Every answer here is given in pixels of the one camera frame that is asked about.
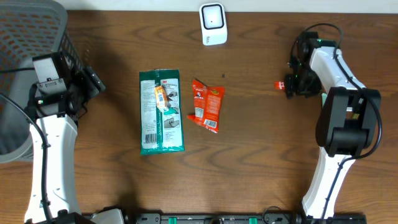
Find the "red snack stick packet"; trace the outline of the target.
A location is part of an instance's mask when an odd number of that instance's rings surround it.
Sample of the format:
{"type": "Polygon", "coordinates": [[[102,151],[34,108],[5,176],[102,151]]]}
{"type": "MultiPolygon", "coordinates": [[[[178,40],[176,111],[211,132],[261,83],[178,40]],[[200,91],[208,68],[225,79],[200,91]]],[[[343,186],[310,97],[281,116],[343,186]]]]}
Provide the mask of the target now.
{"type": "Polygon", "coordinates": [[[276,90],[285,90],[285,83],[282,81],[275,82],[274,87],[276,90]]]}

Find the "orange snack box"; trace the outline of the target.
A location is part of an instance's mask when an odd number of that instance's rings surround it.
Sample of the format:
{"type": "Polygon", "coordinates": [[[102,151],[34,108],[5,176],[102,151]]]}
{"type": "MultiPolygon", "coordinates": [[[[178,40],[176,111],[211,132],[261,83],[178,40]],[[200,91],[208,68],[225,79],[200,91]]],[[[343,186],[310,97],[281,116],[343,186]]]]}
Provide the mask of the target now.
{"type": "Polygon", "coordinates": [[[154,93],[155,93],[156,105],[159,111],[162,113],[167,112],[169,110],[169,102],[163,86],[156,85],[154,88],[154,93]]]}

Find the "green snack bag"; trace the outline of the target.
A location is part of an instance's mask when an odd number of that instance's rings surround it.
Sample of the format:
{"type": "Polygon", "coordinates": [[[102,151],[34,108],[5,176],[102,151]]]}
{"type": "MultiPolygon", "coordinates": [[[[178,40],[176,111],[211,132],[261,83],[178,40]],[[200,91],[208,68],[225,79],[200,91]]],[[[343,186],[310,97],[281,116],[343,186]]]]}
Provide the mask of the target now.
{"type": "Polygon", "coordinates": [[[152,155],[183,152],[183,124],[178,70],[157,69],[139,73],[141,109],[141,154],[152,155]],[[169,102],[169,110],[160,112],[154,88],[162,85],[169,102]]]}

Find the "red chips bag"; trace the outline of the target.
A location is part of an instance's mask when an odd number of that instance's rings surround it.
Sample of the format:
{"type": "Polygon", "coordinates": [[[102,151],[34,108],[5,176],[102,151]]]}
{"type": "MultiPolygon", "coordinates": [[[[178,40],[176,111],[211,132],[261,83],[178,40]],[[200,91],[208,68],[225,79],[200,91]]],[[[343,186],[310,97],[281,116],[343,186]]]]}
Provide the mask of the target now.
{"type": "Polygon", "coordinates": [[[187,116],[195,124],[218,133],[221,104],[225,89],[223,86],[207,86],[195,79],[192,83],[195,113],[187,116]]]}

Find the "light blue snack packet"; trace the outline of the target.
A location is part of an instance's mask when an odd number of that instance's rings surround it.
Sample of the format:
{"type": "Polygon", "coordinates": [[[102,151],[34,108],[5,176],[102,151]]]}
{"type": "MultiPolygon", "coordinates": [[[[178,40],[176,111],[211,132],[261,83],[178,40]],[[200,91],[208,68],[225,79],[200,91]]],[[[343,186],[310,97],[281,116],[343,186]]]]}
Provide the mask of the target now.
{"type": "Polygon", "coordinates": [[[322,93],[322,107],[324,107],[326,99],[327,99],[327,94],[326,93],[322,93]]]}

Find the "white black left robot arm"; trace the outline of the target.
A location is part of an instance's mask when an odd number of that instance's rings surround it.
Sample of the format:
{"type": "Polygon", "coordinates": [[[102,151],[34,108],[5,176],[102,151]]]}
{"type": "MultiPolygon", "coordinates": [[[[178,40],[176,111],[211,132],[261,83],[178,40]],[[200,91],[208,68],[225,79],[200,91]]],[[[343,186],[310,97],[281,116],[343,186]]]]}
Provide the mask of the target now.
{"type": "Polygon", "coordinates": [[[34,153],[25,223],[127,223],[119,207],[82,214],[75,190],[78,119],[105,86],[91,67],[80,68],[66,51],[36,56],[32,63],[38,81],[25,108],[34,153]]]}

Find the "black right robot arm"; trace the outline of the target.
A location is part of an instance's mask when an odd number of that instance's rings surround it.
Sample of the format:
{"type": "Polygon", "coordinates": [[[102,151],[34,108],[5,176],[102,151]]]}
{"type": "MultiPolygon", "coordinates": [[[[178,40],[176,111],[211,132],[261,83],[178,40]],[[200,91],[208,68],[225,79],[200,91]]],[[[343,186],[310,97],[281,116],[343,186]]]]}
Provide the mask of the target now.
{"type": "Polygon", "coordinates": [[[363,222],[335,215],[334,207],[350,167],[370,156],[381,142],[381,95],[355,77],[339,42],[321,39],[317,32],[306,30],[296,38],[289,67],[292,73],[284,79],[288,98],[326,95],[315,128],[317,167],[295,222],[363,222]]]}

